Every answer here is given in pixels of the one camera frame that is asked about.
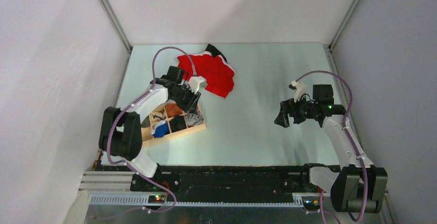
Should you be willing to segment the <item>grey striped underwear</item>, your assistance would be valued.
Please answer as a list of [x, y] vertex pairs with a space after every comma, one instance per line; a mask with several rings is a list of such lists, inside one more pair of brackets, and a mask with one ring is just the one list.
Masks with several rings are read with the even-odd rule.
[[187, 113], [184, 116], [184, 121], [188, 128], [198, 126], [204, 123], [204, 117], [198, 113]]

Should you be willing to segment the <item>wooden compartment organizer box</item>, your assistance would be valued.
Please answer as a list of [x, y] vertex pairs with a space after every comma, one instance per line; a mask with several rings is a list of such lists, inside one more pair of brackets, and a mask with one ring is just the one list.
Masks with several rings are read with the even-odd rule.
[[182, 111], [174, 103], [162, 104], [141, 121], [143, 147], [152, 147], [206, 129], [200, 106], [192, 114]]

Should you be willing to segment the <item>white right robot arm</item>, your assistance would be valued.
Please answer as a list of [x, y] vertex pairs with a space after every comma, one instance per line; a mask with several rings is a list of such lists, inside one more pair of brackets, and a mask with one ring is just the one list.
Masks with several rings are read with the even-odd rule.
[[324, 166], [311, 167], [300, 177], [300, 187], [306, 192], [313, 192], [318, 187], [326, 190], [337, 212], [379, 213], [388, 174], [383, 167], [375, 166], [363, 151], [350, 130], [345, 107], [334, 103], [333, 87], [315, 84], [312, 100], [305, 98], [304, 83], [292, 81], [289, 88], [295, 95], [280, 103], [274, 123], [287, 128], [291, 123], [300, 124], [310, 119], [318, 122], [329, 137], [340, 164], [339, 173]]

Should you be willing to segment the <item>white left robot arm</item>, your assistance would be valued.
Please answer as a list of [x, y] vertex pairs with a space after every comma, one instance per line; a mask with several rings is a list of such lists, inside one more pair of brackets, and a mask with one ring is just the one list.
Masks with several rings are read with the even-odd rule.
[[183, 78], [187, 74], [170, 66], [165, 75], [154, 78], [149, 87], [125, 108], [108, 107], [103, 113], [99, 148], [106, 152], [111, 164], [116, 164], [112, 157], [120, 157], [121, 163], [143, 175], [143, 185], [153, 192], [161, 189], [163, 177], [156, 173], [158, 163], [142, 152], [141, 119], [168, 100], [174, 101], [187, 113], [196, 113], [200, 90], [207, 82], [202, 76], [191, 76], [185, 82]]

